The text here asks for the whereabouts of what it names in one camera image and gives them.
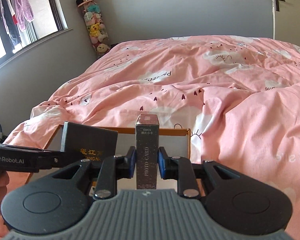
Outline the black booklet gold lettering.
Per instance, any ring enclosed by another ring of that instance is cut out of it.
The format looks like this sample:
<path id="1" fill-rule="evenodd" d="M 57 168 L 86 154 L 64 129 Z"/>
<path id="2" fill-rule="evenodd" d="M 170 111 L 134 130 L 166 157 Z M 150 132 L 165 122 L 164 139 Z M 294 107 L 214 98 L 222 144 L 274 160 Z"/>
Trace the black booklet gold lettering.
<path id="1" fill-rule="evenodd" d="M 118 132 L 110 129 L 65 122 L 61 151 L 80 153 L 82 157 L 102 163 L 115 155 Z"/>

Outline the dark photo card box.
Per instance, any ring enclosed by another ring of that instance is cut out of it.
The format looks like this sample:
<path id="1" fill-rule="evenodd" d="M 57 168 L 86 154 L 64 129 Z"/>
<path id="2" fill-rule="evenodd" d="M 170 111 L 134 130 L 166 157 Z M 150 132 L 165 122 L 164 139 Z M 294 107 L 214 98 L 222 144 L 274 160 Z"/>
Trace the dark photo card box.
<path id="1" fill-rule="evenodd" d="M 136 188 L 157 188 L 159 120 L 153 114 L 140 114 L 135 126 Z"/>

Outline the orange cardboard storage box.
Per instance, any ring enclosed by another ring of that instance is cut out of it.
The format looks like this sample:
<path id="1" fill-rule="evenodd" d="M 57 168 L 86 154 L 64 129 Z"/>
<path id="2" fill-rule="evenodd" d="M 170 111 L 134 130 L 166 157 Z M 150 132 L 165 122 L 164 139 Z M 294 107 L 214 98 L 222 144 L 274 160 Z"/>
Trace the orange cardboard storage box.
<path id="1" fill-rule="evenodd" d="M 171 156 L 190 157 L 190 130 L 169 129 L 159 126 L 141 128 L 110 127 L 109 130 L 118 133 L 115 155 L 125 155 L 131 146 L 136 147 L 136 166 L 132 179 L 120 179 L 117 189 L 135 190 L 142 186 L 149 189 L 156 184 L 157 189 L 177 189 L 177 181 L 164 180 L 160 171 L 154 175 L 154 162 L 158 160 L 159 148 L 164 147 Z"/>

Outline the pink patterned duvet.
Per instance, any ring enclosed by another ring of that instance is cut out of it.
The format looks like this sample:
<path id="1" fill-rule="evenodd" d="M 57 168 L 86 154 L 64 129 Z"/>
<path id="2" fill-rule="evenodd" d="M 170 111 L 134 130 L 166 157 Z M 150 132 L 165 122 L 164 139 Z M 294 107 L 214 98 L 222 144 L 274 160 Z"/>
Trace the pink patterned duvet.
<path id="1" fill-rule="evenodd" d="M 300 239 L 300 47 L 269 38 L 191 36 L 118 44 L 31 111 L 6 143 L 44 148 L 66 121 L 189 128 L 191 160 L 215 160 L 283 191 Z"/>

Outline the tube of plush toys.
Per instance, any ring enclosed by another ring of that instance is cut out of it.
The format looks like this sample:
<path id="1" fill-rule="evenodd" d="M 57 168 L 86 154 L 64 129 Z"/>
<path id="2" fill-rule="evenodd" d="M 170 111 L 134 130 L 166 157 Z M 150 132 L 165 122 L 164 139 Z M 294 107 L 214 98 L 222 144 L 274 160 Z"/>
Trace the tube of plush toys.
<path id="1" fill-rule="evenodd" d="M 97 57 L 100 58 L 111 49 L 101 8 L 95 0 L 85 1 L 82 4 L 77 5 L 77 8 L 82 13 L 91 44 L 97 54 Z"/>

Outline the window with hanging clothes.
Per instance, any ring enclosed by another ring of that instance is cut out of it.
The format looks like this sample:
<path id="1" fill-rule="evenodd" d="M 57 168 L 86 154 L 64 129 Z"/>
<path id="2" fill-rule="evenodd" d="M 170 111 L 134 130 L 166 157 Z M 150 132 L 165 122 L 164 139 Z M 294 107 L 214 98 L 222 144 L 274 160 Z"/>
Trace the window with hanging clothes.
<path id="1" fill-rule="evenodd" d="M 67 27 L 59 0 L 0 0 L 0 65 Z"/>

